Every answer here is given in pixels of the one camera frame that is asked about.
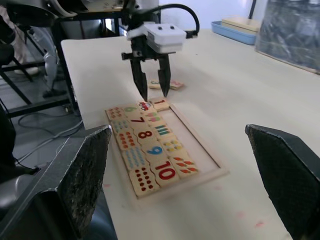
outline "pink stain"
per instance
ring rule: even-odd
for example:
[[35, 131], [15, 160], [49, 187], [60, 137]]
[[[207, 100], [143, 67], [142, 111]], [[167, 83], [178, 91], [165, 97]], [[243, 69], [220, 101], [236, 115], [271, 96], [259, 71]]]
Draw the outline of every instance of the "pink stain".
[[243, 211], [239, 211], [239, 212], [236, 214], [236, 216], [237, 216], [239, 219], [244, 218], [245, 215], [246, 215], [246, 214], [245, 214]]
[[221, 186], [215, 186], [214, 189], [220, 191], [220, 190], [222, 190], [222, 187]]
[[255, 229], [262, 227], [263, 225], [265, 225], [265, 223], [263, 221], [258, 221], [257, 224], [254, 226]]

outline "blue number 9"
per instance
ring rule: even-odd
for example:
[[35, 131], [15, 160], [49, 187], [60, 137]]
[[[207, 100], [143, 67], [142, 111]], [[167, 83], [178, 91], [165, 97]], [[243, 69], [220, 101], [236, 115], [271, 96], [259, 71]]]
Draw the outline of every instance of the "blue number 9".
[[161, 154], [162, 153], [162, 148], [161, 147], [159, 147], [159, 146], [155, 146], [155, 147], [153, 147], [152, 148], [152, 150], [151, 151], [146, 151], [148, 154], [153, 154], [153, 155], [159, 155], [159, 154]]

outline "puzzle piece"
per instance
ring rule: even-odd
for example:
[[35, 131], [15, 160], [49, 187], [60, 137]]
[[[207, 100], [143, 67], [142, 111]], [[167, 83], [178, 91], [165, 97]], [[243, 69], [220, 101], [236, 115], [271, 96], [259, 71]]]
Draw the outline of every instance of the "puzzle piece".
[[151, 81], [149, 84], [148, 84], [148, 87], [150, 89], [161, 89], [161, 86], [160, 86], [160, 83], [158, 81]]
[[178, 90], [178, 89], [182, 88], [183, 86], [184, 86], [184, 84], [179, 81], [171, 81], [170, 82], [170, 88], [172, 90]]
[[142, 114], [129, 116], [127, 120], [133, 129], [145, 129], [148, 127], [147, 118]]
[[145, 128], [134, 128], [133, 133], [136, 136], [138, 143], [140, 143], [141, 145], [157, 141], [155, 133], [148, 126]]
[[150, 126], [157, 125], [159, 122], [163, 122], [163, 118], [156, 112], [150, 112], [144, 115], [146, 123]]
[[175, 136], [165, 121], [157, 121], [155, 124], [151, 125], [151, 129], [158, 140]]
[[131, 130], [129, 122], [127, 120], [114, 120], [111, 122], [112, 130], [117, 135], [119, 131]]
[[144, 153], [138, 146], [123, 151], [122, 158], [128, 171], [148, 165]]
[[137, 116], [141, 114], [139, 107], [136, 104], [124, 105], [121, 106], [121, 109], [127, 117]]
[[179, 175], [172, 163], [168, 160], [160, 160], [150, 164], [151, 172], [155, 175], [155, 181], [161, 186], [179, 181]]
[[149, 163], [168, 159], [168, 156], [159, 141], [153, 141], [149, 144], [142, 145], [141, 149]]
[[153, 107], [158, 111], [168, 110], [170, 108], [169, 103], [164, 97], [157, 97], [149, 99], [149, 102], [152, 103]]
[[181, 179], [195, 175], [199, 172], [195, 162], [189, 157], [186, 151], [179, 151], [180, 154], [170, 157], [176, 172]]
[[168, 137], [160, 140], [164, 150], [170, 157], [174, 157], [176, 151], [184, 150], [183, 145], [176, 137]]
[[106, 110], [105, 113], [110, 121], [125, 120], [127, 118], [120, 107], [110, 108]]
[[156, 109], [154, 108], [152, 103], [146, 102], [146, 101], [138, 101], [137, 107], [138, 107], [139, 111], [143, 114], [152, 113], [152, 112], [156, 111]]
[[149, 166], [137, 167], [129, 172], [129, 177], [138, 197], [148, 195], [160, 189], [156, 183], [155, 175], [150, 171]]
[[133, 131], [129, 129], [119, 131], [115, 139], [121, 151], [140, 146]]

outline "table surface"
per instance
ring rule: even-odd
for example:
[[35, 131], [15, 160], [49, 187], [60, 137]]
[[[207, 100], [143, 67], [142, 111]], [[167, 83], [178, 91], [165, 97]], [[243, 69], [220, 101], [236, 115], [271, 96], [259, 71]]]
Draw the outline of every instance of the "table surface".
[[[65, 40], [63, 52], [87, 129], [107, 123], [104, 110], [141, 100], [125, 37]], [[170, 56], [172, 79], [186, 87], [168, 100], [229, 167], [230, 174], [134, 210], [109, 149], [104, 192], [120, 240], [290, 240], [264, 189], [246, 124], [302, 138], [320, 156], [319, 76], [203, 30]], [[158, 63], [143, 64], [149, 80]], [[150, 90], [149, 97], [161, 96]]]

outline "red number 8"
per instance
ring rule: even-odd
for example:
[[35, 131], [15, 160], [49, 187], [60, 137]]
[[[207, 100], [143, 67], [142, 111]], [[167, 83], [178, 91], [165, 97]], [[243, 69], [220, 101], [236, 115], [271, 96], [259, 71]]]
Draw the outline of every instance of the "red number 8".
[[152, 136], [152, 132], [150, 132], [150, 131], [140, 132], [138, 134], [138, 137], [141, 139], [145, 139], [146, 137], [151, 137], [151, 136]]

